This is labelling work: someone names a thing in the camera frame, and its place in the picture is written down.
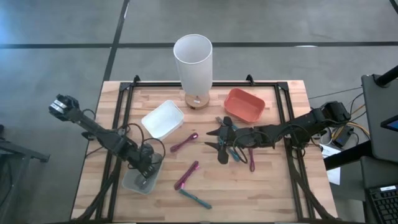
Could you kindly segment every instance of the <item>gray floor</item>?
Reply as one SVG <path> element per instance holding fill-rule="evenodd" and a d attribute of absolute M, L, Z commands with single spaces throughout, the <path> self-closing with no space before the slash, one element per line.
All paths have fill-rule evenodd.
<path fill-rule="evenodd" d="M 111 43 L 123 0 L 0 1 L 0 44 Z M 199 33 L 213 42 L 397 41 L 388 0 L 131 0 L 121 43 L 175 42 Z M 15 223 L 68 220 L 87 142 L 48 114 L 58 93 L 95 109 L 110 49 L 0 49 L 0 123 L 8 140 L 51 154 L 32 162 Z M 360 86 L 360 76 L 397 64 L 398 47 L 214 49 L 214 79 L 305 80 L 308 96 Z M 110 80 L 177 80 L 170 49 L 119 49 Z M 361 90 L 310 100 L 349 103 Z M 356 101 L 355 107 L 363 100 Z M 367 127 L 366 118 L 358 123 Z M 336 197 L 339 216 L 363 221 L 361 203 Z"/>

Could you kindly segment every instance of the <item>blue marker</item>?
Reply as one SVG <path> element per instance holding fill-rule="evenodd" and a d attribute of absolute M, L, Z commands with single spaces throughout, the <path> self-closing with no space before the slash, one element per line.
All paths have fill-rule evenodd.
<path fill-rule="evenodd" d="M 204 206 L 205 208 L 207 208 L 207 209 L 212 209 L 212 206 L 211 206 L 210 204 L 208 204 L 208 203 L 206 203 L 206 202 L 200 200 L 198 197 L 196 197 L 196 196 L 194 196 L 194 195 L 192 195 L 192 194 L 186 192 L 184 189 L 180 189 L 180 190 L 178 190 L 178 192 L 180 192 L 180 194 L 182 194 L 182 195 L 185 195 L 185 196 L 187 196 L 187 197 L 189 197 L 189 198 L 194 199 L 195 201 L 197 201 L 199 204 L 201 204 L 201 205 Z"/>

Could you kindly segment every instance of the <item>red plastic bowl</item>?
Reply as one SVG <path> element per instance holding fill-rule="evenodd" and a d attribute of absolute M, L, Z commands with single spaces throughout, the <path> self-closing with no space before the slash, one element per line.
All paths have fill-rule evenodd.
<path fill-rule="evenodd" d="M 256 122 L 261 116 L 266 103 L 241 89 L 232 89 L 224 101 L 225 110 L 247 123 Z"/>

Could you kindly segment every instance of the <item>clear plastic container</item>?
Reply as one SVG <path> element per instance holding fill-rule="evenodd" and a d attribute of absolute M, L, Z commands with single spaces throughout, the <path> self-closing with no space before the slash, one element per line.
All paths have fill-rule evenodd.
<path fill-rule="evenodd" d="M 184 114 L 173 101 L 167 100 L 141 119 L 153 138 L 163 140 L 184 122 Z"/>

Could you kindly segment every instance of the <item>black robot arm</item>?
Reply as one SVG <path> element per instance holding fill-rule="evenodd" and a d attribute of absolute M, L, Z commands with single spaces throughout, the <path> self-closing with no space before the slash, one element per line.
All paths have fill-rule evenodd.
<path fill-rule="evenodd" d="M 275 147 L 275 143 L 283 136 L 290 135 L 292 147 L 303 148 L 311 140 L 311 136 L 319 133 L 326 127 L 344 126 L 351 119 L 344 105 L 337 101 L 328 102 L 319 108 L 312 109 L 309 113 L 294 118 L 289 122 L 279 125 L 255 126 L 253 128 L 232 128 L 230 117 L 224 117 L 224 126 L 207 134 L 219 136 L 222 144 L 205 142 L 217 149 L 218 160 L 222 164 L 228 163 L 226 148 L 233 146 L 240 149 L 245 147 Z"/>
<path fill-rule="evenodd" d="M 149 144 L 138 146 L 124 135 L 125 129 L 108 130 L 101 127 L 79 109 L 79 102 L 71 96 L 57 95 L 57 99 L 49 106 L 50 114 L 61 121 L 71 121 L 78 124 L 89 133 L 96 136 L 98 142 L 115 156 L 128 161 L 145 178 L 156 172 L 151 164 L 154 150 Z"/>

